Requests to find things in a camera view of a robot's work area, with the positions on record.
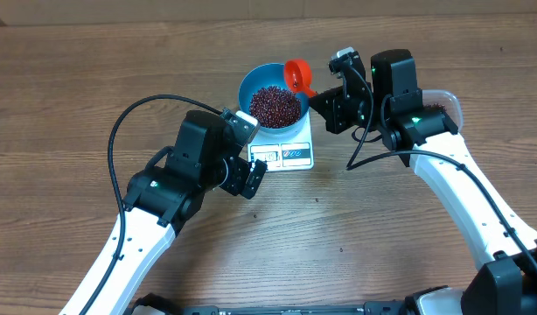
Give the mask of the orange measuring scoop blue handle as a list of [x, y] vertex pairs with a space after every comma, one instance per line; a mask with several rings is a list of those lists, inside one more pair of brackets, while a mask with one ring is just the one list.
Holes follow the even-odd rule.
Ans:
[[304, 59], [290, 59], [284, 63], [283, 77], [288, 89], [295, 93], [304, 93], [308, 97], [317, 94], [310, 85], [312, 83], [312, 71]]

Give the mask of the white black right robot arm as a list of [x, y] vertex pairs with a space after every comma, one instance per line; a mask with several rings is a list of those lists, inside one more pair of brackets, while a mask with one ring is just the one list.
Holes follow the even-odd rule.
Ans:
[[346, 48], [329, 68], [341, 85], [309, 100], [326, 128], [378, 131], [386, 154], [411, 168], [443, 204], [477, 269], [463, 290], [440, 286], [402, 301], [367, 302], [364, 313], [537, 314], [537, 232], [479, 169], [446, 108], [425, 103], [411, 52], [379, 52], [364, 66]]

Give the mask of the white digital kitchen scale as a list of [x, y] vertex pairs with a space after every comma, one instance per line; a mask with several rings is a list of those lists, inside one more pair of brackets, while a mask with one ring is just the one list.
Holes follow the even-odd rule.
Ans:
[[285, 128], [260, 127], [248, 145], [248, 161], [264, 162], [268, 172], [289, 172], [312, 169], [315, 163], [310, 115]]

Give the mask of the red beans in bowl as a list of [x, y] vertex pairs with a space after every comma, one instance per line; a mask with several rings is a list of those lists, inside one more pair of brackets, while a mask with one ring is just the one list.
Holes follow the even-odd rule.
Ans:
[[269, 86], [262, 87], [253, 94], [249, 112], [262, 127], [280, 129], [300, 120], [302, 105], [296, 95], [289, 90]]

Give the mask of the red adzuki beans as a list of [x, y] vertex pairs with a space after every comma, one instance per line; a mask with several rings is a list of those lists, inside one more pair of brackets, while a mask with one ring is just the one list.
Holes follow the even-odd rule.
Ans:
[[426, 104], [424, 110], [428, 112], [444, 112], [445, 107], [439, 103]]

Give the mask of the clear plastic food container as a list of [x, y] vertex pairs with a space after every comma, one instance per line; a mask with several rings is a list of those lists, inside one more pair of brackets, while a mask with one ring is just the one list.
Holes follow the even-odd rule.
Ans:
[[439, 103], [445, 107], [445, 112], [461, 130], [464, 126], [464, 116], [457, 97], [449, 91], [439, 89], [423, 90], [423, 104]]

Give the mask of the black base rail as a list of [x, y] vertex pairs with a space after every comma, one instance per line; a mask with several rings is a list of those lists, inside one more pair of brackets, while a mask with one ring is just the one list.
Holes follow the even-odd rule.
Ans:
[[413, 293], [402, 300], [363, 304], [228, 308], [212, 305], [179, 307], [150, 293], [137, 299], [124, 315], [462, 315], [462, 295], [461, 290], [443, 286]]

